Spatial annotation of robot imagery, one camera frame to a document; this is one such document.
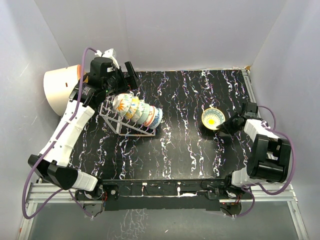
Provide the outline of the yellow sun pattern bowl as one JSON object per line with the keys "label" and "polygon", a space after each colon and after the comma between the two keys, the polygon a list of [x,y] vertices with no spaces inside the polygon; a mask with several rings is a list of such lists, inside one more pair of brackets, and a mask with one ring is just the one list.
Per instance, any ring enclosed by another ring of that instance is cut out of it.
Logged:
{"label": "yellow sun pattern bowl", "polygon": [[218,126],[223,124],[225,121],[225,115],[217,108],[207,108],[201,115],[202,124],[209,130],[218,130]]}

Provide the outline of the white wire dish rack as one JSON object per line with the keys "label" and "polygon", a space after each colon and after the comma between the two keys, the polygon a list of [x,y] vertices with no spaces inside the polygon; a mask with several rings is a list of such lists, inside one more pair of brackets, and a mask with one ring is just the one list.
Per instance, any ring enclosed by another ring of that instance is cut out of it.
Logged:
{"label": "white wire dish rack", "polygon": [[148,128],[144,129],[142,125],[125,119],[117,114],[113,109],[113,96],[109,96],[101,104],[99,109],[99,115],[103,118],[106,124],[110,127],[114,134],[121,137],[155,137],[156,130],[151,131]]}

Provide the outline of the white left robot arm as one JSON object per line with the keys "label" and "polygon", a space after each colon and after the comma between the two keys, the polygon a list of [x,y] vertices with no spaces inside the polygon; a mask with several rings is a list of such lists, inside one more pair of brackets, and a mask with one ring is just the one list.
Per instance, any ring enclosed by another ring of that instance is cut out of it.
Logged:
{"label": "white left robot arm", "polygon": [[132,63],[125,66],[128,76],[122,72],[116,60],[115,50],[95,51],[88,73],[81,73],[78,82],[67,97],[64,114],[45,147],[39,154],[32,154],[28,164],[43,180],[63,190],[84,190],[93,200],[103,195],[103,187],[97,177],[69,167],[75,143],[83,128],[107,97],[138,88],[139,78]]}

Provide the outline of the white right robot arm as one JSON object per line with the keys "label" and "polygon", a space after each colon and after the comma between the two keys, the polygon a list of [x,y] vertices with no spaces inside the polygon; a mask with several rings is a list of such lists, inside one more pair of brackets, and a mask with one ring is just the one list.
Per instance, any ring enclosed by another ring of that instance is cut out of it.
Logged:
{"label": "white right robot arm", "polygon": [[289,137],[280,138],[279,132],[270,129],[258,116],[256,103],[245,102],[240,112],[217,126],[217,130],[234,135],[239,131],[246,133],[253,141],[250,158],[245,167],[232,173],[228,183],[223,185],[223,194],[233,199],[244,186],[261,186],[262,183],[284,183],[276,195],[291,182],[295,169],[295,151]]}

